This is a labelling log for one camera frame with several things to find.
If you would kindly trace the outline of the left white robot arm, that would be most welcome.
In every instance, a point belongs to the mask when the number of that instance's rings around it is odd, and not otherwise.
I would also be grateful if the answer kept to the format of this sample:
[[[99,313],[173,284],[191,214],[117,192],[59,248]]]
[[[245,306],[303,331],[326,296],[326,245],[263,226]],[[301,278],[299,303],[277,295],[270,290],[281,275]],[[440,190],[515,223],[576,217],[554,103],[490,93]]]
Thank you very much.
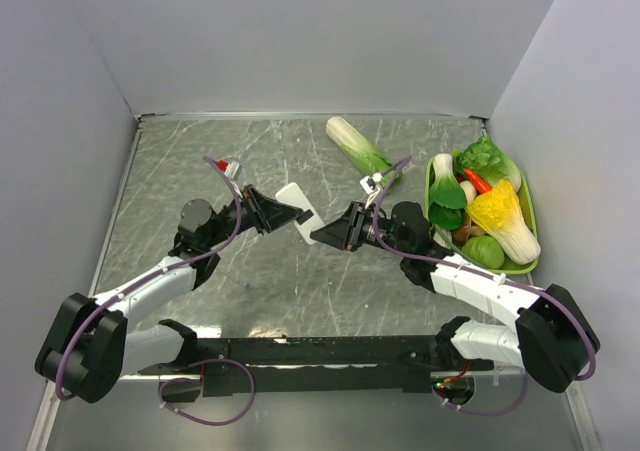
[[[204,284],[220,262],[220,250],[238,234],[254,229],[264,235],[289,223],[305,241],[324,224],[295,183],[273,198],[248,185],[220,211],[204,199],[189,201],[172,249],[156,266],[109,292],[93,298],[75,293],[63,301],[36,357],[36,373],[65,398],[94,403],[123,375],[154,365],[189,371],[198,358],[194,330],[171,319],[144,331],[137,325]]]

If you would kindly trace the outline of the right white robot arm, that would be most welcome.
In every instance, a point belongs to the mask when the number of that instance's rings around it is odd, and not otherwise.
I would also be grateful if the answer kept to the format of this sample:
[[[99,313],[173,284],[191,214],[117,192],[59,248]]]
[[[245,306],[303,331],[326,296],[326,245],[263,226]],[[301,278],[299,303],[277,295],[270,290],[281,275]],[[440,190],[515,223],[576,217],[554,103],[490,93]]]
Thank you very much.
[[[353,202],[310,236],[344,251],[364,244],[390,251],[400,257],[400,268],[412,284],[496,319],[491,325],[458,317],[443,325],[436,354],[444,367],[459,369],[468,360],[508,364],[556,393],[585,378],[600,342],[568,290],[556,284],[530,288],[472,265],[434,240],[415,202],[395,205],[389,217],[374,212]]]

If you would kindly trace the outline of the white remote control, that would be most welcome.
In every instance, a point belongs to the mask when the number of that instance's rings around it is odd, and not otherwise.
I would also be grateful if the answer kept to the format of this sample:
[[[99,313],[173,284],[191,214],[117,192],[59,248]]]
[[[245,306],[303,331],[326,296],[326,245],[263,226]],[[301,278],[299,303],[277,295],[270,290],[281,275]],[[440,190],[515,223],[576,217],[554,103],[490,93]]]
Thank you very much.
[[[311,233],[323,227],[324,222],[301,187],[291,182],[275,194],[275,199],[280,204],[297,209],[294,226],[306,244],[315,244],[316,241],[311,237]]]

